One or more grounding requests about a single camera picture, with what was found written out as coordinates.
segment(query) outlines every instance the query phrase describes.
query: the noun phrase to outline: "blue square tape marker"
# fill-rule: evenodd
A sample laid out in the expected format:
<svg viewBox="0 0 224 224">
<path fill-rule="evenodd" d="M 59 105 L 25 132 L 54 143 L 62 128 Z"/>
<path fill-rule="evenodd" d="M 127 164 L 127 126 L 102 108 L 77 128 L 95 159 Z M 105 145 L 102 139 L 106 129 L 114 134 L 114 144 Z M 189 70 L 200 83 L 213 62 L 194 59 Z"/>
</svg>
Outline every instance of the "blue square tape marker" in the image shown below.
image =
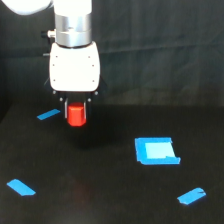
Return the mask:
<svg viewBox="0 0 224 224">
<path fill-rule="evenodd" d="M 16 191 L 21 196 L 27 196 L 27 195 L 34 195 L 36 194 L 35 191 L 27 187 L 24 183 L 21 181 L 15 179 L 7 183 L 7 185 L 12 188 L 14 191 Z"/>
<path fill-rule="evenodd" d="M 135 139 L 137 161 L 144 165 L 180 164 L 175 157 L 171 138 Z"/>
<path fill-rule="evenodd" d="M 40 120 L 44 120 L 44 119 L 46 119 L 48 117 L 51 117 L 51 116 L 54 116 L 54 115 L 56 115 L 58 113 L 60 113 L 60 111 L 57 110 L 57 109 L 54 109 L 54 110 L 51 110 L 51 111 L 49 111 L 47 113 L 44 113 L 44 114 L 41 114 L 41 115 L 37 116 L 37 118 L 40 119 Z"/>
<path fill-rule="evenodd" d="M 192 202 L 204 197 L 206 195 L 206 193 L 204 192 L 203 189 L 201 188 L 196 188 L 182 196 L 180 196 L 179 198 L 177 198 L 179 200 L 179 202 L 181 204 L 185 204 L 185 205 L 189 205 Z"/>
</svg>

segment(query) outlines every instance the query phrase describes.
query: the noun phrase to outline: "red object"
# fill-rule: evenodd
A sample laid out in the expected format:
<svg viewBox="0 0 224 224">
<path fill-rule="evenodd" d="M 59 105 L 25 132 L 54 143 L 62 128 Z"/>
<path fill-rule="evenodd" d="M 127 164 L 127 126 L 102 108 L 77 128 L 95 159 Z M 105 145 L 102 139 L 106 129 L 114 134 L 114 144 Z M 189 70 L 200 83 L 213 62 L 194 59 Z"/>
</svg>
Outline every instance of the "red object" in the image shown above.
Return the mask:
<svg viewBox="0 0 224 224">
<path fill-rule="evenodd" d="M 80 127 L 86 123 L 85 106 L 83 103 L 71 103 L 68 106 L 67 121 L 73 127 Z"/>
</svg>

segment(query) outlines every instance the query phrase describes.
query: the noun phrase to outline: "white paper square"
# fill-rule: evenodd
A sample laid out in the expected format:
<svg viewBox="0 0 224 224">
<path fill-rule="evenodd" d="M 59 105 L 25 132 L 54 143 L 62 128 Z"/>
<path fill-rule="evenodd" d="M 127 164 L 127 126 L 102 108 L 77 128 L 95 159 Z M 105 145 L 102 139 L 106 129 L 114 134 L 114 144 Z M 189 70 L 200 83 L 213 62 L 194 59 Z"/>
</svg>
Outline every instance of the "white paper square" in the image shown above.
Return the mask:
<svg viewBox="0 0 224 224">
<path fill-rule="evenodd" d="M 175 157 L 173 147 L 170 142 L 163 143 L 146 143 L 146 153 L 148 159 L 164 159 Z"/>
</svg>

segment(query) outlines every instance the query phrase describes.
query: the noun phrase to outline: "blue tape piece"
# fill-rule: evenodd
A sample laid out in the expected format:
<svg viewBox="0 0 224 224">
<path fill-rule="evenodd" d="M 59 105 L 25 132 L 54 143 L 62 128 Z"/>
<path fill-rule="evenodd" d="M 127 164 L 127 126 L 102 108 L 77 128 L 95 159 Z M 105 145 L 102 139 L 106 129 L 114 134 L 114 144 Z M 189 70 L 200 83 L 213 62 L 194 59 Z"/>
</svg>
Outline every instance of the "blue tape piece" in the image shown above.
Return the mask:
<svg viewBox="0 0 224 224">
<path fill-rule="evenodd" d="M 204 192 L 203 189 L 196 188 L 196 189 L 180 196 L 177 199 L 180 201 L 180 203 L 185 204 L 185 205 L 189 205 L 192 202 L 204 197 L 205 195 L 206 195 L 206 193 Z"/>
<path fill-rule="evenodd" d="M 144 143 L 157 143 L 157 142 L 170 142 L 173 143 L 171 138 L 136 138 L 139 141 L 143 141 Z"/>
<path fill-rule="evenodd" d="M 15 179 L 7 183 L 9 187 L 11 187 L 14 191 L 16 191 L 18 194 L 21 196 L 26 196 L 26 195 L 34 195 L 36 194 L 35 191 L 27 187 L 24 183 L 21 181 Z"/>
<path fill-rule="evenodd" d="M 144 165 L 180 164 L 180 158 L 163 156 L 164 158 L 150 159 L 147 157 L 147 143 L 172 143 L 171 138 L 138 138 L 135 139 L 137 161 Z"/>
<path fill-rule="evenodd" d="M 143 165 L 175 165 L 180 164 L 180 160 L 178 157 L 166 157 L 165 159 L 147 159 L 140 162 Z"/>
<path fill-rule="evenodd" d="M 37 118 L 40 119 L 40 120 L 44 120 L 44 119 L 46 119 L 48 117 L 51 117 L 51 116 L 54 116 L 55 114 L 58 114 L 58 113 L 60 113 L 60 111 L 57 110 L 57 109 L 54 109 L 54 110 L 51 110 L 47 113 L 44 113 L 44 114 L 41 114 L 41 115 L 37 116 Z"/>
</svg>

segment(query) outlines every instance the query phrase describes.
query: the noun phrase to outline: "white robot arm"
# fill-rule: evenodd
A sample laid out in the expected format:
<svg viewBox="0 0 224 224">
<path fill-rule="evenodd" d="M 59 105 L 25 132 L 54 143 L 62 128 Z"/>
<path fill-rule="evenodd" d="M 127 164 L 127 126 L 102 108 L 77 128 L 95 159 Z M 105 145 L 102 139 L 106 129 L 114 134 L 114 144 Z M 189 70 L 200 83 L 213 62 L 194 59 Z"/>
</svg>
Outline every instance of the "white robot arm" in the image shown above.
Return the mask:
<svg viewBox="0 0 224 224">
<path fill-rule="evenodd" d="M 86 104 L 91 101 L 89 96 L 98 94 L 100 81 L 99 53 L 96 43 L 92 41 L 92 0 L 2 1 L 19 15 L 31 15 L 54 6 L 55 30 L 48 31 L 48 37 L 55 38 L 50 53 L 50 85 L 59 93 L 88 94 L 88 99 L 83 103 L 85 113 L 79 115 L 80 119 L 74 118 L 78 114 L 77 108 L 74 105 L 68 107 L 68 98 L 60 98 L 68 123 L 71 126 L 82 126 L 87 117 Z"/>
<path fill-rule="evenodd" d="M 2 0 L 2 2 L 18 15 L 31 15 L 53 6 L 53 0 Z"/>
</svg>

